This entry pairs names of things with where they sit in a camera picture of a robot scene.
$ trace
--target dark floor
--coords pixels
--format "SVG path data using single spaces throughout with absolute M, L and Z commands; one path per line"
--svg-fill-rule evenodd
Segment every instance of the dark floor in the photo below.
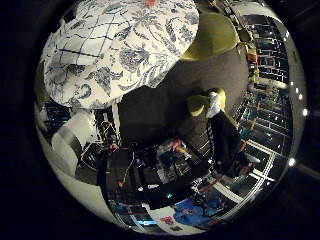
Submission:
M 185 99 L 209 88 L 223 88 L 226 112 L 232 115 L 248 83 L 244 51 L 233 49 L 208 61 L 178 62 L 155 89 L 141 87 L 124 96 L 119 104 L 121 136 L 126 141 L 149 141 L 178 130 L 198 135 L 204 115 L 191 119 Z

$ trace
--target window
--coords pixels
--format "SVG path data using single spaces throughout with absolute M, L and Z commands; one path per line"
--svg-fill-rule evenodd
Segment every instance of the window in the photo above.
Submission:
M 260 126 L 255 126 L 250 139 L 275 152 L 281 153 L 284 136 Z
M 261 24 L 261 25 L 268 25 L 268 20 L 263 15 L 246 15 L 245 16 L 249 25 L 253 24 Z
M 266 39 L 266 38 L 257 38 L 256 39 L 257 48 L 263 50 L 272 50 L 277 51 L 276 40 L 274 39 Z
M 283 134 L 287 134 L 287 131 L 288 131 L 286 128 L 279 127 L 278 125 L 273 124 L 273 123 L 271 123 L 270 127 L 271 127 L 271 129 L 273 129 L 277 132 L 283 133 Z
M 283 115 L 283 107 L 276 106 L 276 105 L 270 106 L 269 104 L 266 104 L 264 101 L 260 102 L 260 108 L 272 111 L 272 112 L 280 114 L 280 115 Z
M 273 114 L 271 112 L 267 112 L 267 111 L 258 111 L 258 117 L 266 120 L 266 121 L 270 121 L 271 123 L 277 124 L 281 127 L 285 127 L 286 126 L 286 120 L 284 117 L 281 117 L 277 114 Z
M 259 171 L 263 172 L 265 166 L 267 165 L 270 155 L 268 153 L 265 153 L 261 151 L 260 149 L 252 146 L 247 145 L 244 152 L 248 154 L 248 158 L 250 160 L 251 157 L 258 159 L 260 162 L 255 163 L 254 167 L 258 169 Z
M 258 34 L 259 38 L 275 38 L 273 29 L 269 26 L 256 25 L 253 33 Z
M 273 161 L 273 166 L 270 169 L 270 172 L 268 174 L 268 177 L 273 178 L 273 179 L 279 179 L 281 176 L 286 164 L 287 164 L 288 159 L 284 158 L 280 155 L 276 155 L 274 161 Z
M 277 28 L 277 25 L 275 24 L 275 20 L 272 17 L 267 17 L 267 21 L 269 22 L 270 26 Z
M 273 67 L 275 66 L 275 60 L 272 57 L 260 57 L 259 65 L 266 65 L 266 66 Z

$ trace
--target white wall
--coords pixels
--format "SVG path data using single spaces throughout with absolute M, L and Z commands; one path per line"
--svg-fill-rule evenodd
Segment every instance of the white wall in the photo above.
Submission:
M 59 155 L 52 150 L 51 146 L 45 140 L 39 129 L 37 129 L 37 132 L 42 149 L 52 170 L 60 180 L 61 184 L 68 190 L 68 192 L 96 216 L 108 222 L 115 223 L 120 227 L 124 227 L 111 213 L 104 201 L 100 187 L 83 183 L 64 173 L 56 164 L 63 162 L 62 159 L 60 159 Z

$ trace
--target yellow chair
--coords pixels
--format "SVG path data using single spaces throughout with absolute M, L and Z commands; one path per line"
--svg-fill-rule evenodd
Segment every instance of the yellow chair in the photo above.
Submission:
M 228 17 L 219 13 L 202 13 L 195 40 L 181 60 L 206 60 L 230 51 L 238 42 L 237 31 Z
M 249 43 L 253 41 L 252 32 L 249 32 L 246 28 L 241 28 L 240 30 L 238 30 L 238 36 L 241 42 Z
M 218 3 L 216 0 L 196 2 L 195 4 L 197 6 L 197 9 L 201 13 L 207 13 L 207 12 L 223 13 L 223 10 L 218 6 Z
M 203 111 L 206 111 L 210 105 L 210 97 L 207 97 L 210 92 L 218 93 L 220 97 L 221 110 L 225 112 L 226 107 L 226 93 L 222 88 L 211 88 L 205 92 L 205 95 L 193 95 L 187 98 L 188 110 L 193 117 L 199 116 Z M 238 123 L 225 112 L 229 121 L 238 128 Z

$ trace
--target red object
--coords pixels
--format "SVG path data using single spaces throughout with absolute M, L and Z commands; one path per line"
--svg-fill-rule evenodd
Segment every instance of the red object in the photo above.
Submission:
M 149 6 L 149 7 L 153 7 L 157 4 L 157 0 L 146 0 L 146 4 Z
M 173 145 L 172 145 L 172 149 L 176 150 L 176 148 L 181 147 L 182 141 L 180 139 L 176 140 Z
M 258 55 L 257 54 L 248 54 L 247 59 L 249 62 L 258 63 Z
M 173 225 L 174 224 L 174 220 L 170 216 L 164 217 L 164 218 L 160 218 L 160 221 L 165 222 L 168 225 Z
M 211 221 L 208 223 L 208 225 L 209 225 L 209 226 L 212 226 L 212 225 L 214 225 L 214 224 L 219 223 L 220 221 L 221 221 L 220 219 L 216 218 L 216 219 L 211 220 Z
M 119 149 L 119 146 L 117 144 L 111 144 L 108 148 L 109 153 L 113 153 L 115 150 Z
M 119 185 L 119 187 L 123 187 L 124 186 L 124 184 L 125 184 L 125 182 L 124 181 L 122 181 L 122 180 L 119 180 L 118 181 L 118 185 Z

